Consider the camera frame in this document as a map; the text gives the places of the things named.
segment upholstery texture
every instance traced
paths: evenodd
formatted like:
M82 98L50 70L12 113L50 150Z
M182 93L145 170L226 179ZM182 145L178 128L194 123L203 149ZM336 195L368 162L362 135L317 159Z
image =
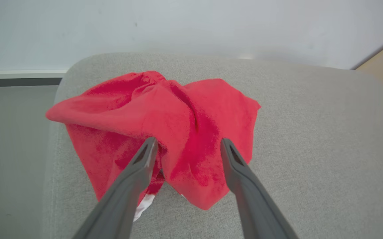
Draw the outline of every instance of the upholstery texture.
M55 102L129 72L222 78L259 102L250 168L300 238L383 238L383 85L355 71L202 56L109 53L75 64ZM97 203L64 125L52 122L43 238L71 238ZM200 210L164 184L131 238L242 238L234 195Z

